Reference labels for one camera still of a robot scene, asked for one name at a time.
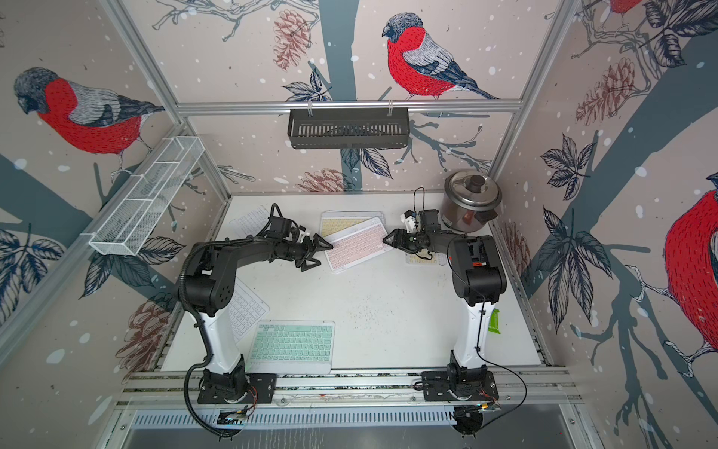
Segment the green keyboard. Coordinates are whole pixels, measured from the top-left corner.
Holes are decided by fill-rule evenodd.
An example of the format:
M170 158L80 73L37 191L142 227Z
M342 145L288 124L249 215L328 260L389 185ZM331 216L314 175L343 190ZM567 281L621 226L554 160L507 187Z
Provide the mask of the green keyboard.
M332 369L333 321L262 320L246 362L248 372L325 375Z

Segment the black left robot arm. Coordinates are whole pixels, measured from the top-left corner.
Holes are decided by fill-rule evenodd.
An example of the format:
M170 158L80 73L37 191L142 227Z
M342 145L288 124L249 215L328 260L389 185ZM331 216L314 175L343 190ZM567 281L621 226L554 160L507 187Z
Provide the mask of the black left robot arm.
M256 236L196 243L185 259L177 281L177 297L185 312L194 318L205 348L205 357L187 370L182 392L190 406L190 381L196 370L200 405L270 404L277 375L248 373L244 355L227 368L213 368L219 360L221 338L209 332L212 318L229 305L236 285L237 269L254 263L272 263L278 259L292 262L301 271L319 267L316 254L334 246L318 234L308 235L292 219L271 216Z

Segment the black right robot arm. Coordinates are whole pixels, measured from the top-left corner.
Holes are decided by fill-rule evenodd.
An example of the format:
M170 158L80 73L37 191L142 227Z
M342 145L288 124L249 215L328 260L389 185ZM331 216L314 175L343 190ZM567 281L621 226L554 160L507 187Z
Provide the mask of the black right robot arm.
M392 230L383 243L424 260L436 254L446 256L454 292L464 310L447 368L422 374L424 399L496 402L498 393L485 346L492 313L508 281L495 239L446 230L437 210L405 211L400 220L402 227Z

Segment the yellow keyboard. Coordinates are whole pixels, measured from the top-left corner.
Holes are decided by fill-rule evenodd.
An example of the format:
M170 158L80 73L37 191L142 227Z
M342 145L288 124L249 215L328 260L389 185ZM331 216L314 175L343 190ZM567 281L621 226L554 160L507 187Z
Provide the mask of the yellow keyboard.
M326 238L375 217L385 221L381 211L324 211L321 215L320 235Z
M406 254L405 262L408 265L435 266L439 265L439 258L437 258L437 256L432 256L432 254L426 253Z

